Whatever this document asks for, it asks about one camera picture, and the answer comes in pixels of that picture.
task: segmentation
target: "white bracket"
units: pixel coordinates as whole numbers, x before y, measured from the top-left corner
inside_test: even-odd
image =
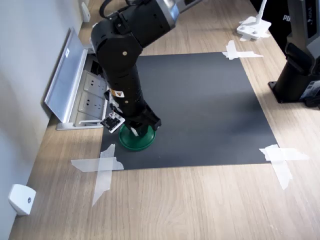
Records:
[[[268,29],[271,26],[271,22],[262,20],[267,0],[263,0],[259,13],[256,17],[250,16],[238,26],[237,33],[242,35],[241,41],[250,39],[258,40],[259,38],[267,38],[270,35],[267,34]]]

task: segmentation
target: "table surface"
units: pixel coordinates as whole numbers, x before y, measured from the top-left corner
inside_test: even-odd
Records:
[[[89,3],[83,43],[101,3]],[[114,0],[106,12],[122,6]],[[37,192],[31,214],[16,218],[10,239],[320,238],[320,111],[276,102],[267,83],[278,79],[285,56],[272,37],[241,42],[235,34],[239,21],[256,14],[248,0],[204,0],[142,55],[223,52],[229,40],[263,55],[241,62],[275,138],[311,158],[288,162],[287,189],[271,164],[124,170],[112,173],[110,190],[92,207],[97,173],[82,173],[70,160],[99,157],[103,130],[56,131],[53,117],[27,184]]]

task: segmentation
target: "green suction cup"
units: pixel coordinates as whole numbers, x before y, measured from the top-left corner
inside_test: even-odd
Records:
[[[156,138],[156,131],[151,126],[148,127],[148,132],[143,137],[135,136],[131,130],[125,125],[122,125],[119,131],[120,143],[131,151],[141,151],[149,147]]]

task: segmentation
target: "electrical socket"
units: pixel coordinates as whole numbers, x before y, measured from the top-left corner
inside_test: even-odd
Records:
[[[99,79],[97,76],[87,72],[83,89],[100,98],[104,98],[104,93],[107,89],[107,83],[103,79]]]
[[[89,92],[83,91],[80,98],[79,112],[88,114],[97,119],[102,119],[104,112],[105,100],[93,95]]]

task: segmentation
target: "wooden desk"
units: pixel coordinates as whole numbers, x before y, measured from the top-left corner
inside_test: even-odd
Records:
[[[89,41],[101,0],[91,0]],[[109,9],[124,3],[114,0]],[[102,129],[56,131],[52,119],[28,186],[37,191],[28,217],[17,217],[11,239],[24,240],[204,240],[320,238],[320,111],[278,104],[267,82],[276,80],[285,56],[270,38],[240,42],[239,21],[254,16],[248,0],[204,0],[183,13],[170,33],[144,55],[222,52],[229,40],[280,147],[297,148],[309,161],[289,162],[293,181],[282,190],[270,164],[118,171],[111,189],[91,207],[96,173],[82,173],[71,159],[99,156]]]

